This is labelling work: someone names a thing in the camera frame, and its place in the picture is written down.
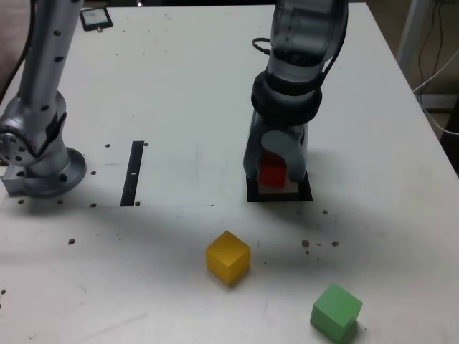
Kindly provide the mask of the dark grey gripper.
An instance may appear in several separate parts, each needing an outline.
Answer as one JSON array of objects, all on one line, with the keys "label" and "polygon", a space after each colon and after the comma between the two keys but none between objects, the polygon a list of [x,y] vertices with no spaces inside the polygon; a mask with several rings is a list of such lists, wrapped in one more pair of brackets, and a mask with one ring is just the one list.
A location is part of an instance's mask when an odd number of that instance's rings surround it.
[{"label": "dark grey gripper", "polygon": [[254,111],[243,158],[246,177],[256,179],[259,171],[262,147],[280,156],[287,166],[287,177],[292,183],[300,183],[306,175],[306,148],[308,125],[265,124]]}]

